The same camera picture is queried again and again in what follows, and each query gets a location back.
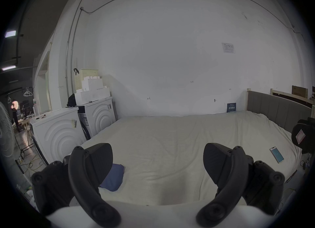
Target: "gray upholstered headboard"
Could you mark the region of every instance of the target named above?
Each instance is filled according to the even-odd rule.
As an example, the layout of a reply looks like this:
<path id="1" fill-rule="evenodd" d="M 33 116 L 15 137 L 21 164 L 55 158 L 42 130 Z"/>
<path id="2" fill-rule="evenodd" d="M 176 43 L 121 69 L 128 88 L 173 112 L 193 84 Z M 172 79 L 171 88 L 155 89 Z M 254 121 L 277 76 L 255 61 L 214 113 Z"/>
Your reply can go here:
<path id="1" fill-rule="evenodd" d="M 297 102 L 269 94 L 247 91 L 246 110 L 266 115 L 278 126 L 292 132 L 300 119 L 307 120 L 312 109 Z"/>

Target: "sticker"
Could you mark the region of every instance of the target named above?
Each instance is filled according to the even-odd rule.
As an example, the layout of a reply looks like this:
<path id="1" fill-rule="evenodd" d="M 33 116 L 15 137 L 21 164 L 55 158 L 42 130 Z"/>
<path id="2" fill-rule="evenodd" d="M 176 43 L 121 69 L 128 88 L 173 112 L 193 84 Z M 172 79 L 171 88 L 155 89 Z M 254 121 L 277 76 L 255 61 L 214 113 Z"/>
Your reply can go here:
<path id="1" fill-rule="evenodd" d="M 304 138 L 305 138 L 305 134 L 301 129 L 296 136 L 297 144 L 300 144 Z"/>
<path id="2" fill-rule="evenodd" d="M 83 120 L 85 125 L 89 125 L 88 119 L 86 117 L 83 117 Z"/>
<path id="3" fill-rule="evenodd" d="M 222 43 L 224 53 L 235 53 L 233 44 Z"/>
<path id="4" fill-rule="evenodd" d="M 227 104 L 226 112 L 235 112 L 236 111 L 236 103 Z"/>
<path id="5" fill-rule="evenodd" d="M 71 119 L 71 124 L 73 128 L 77 127 L 77 121 L 75 119 Z"/>

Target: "blue sign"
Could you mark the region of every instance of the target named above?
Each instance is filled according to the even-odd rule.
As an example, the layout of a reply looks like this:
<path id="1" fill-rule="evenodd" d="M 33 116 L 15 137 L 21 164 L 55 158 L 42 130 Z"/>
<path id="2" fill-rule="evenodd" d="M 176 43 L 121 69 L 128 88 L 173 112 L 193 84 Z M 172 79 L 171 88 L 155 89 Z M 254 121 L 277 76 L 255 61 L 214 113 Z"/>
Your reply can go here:
<path id="1" fill-rule="evenodd" d="M 226 112 L 235 112 L 236 111 L 236 103 L 227 104 Z"/>

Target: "mattress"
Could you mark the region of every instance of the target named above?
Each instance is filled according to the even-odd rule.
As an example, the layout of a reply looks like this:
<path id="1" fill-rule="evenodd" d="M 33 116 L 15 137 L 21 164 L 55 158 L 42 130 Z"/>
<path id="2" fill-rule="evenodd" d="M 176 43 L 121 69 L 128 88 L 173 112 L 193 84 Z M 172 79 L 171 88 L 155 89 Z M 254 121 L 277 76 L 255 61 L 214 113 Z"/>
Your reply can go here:
<path id="1" fill-rule="evenodd" d="M 211 201 L 217 186 L 203 166 L 207 143 L 242 146 L 254 161 L 262 160 L 285 178 L 296 170 L 301 149 L 291 134 L 265 115 L 250 111 L 184 117 L 130 117 L 102 130 L 82 147 L 110 143 L 113 163 L 122 164 L 122 185 L 115 192 L 99 188 L 105 201 L 169 205 Z M 270 152 L 276 146 L 284 161 Z"/>

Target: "smartphone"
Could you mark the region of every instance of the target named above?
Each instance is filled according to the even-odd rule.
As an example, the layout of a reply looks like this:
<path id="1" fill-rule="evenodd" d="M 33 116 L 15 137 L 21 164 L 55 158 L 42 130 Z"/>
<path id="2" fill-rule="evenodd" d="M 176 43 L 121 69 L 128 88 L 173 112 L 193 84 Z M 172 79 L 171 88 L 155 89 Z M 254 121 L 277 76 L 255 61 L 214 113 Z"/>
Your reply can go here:
<path id="1" fill-rule="evenodd" d="M 281 155 L 281 153 L 279 152 L 279 150 L 276 147 L 270 148 L 270 151 L 272 152 L 272 154 L 274 155 L 274 157 L 276 158 L 276 161 L 278 163 L 280 163 L 284 160 L 283 156 Z"/>

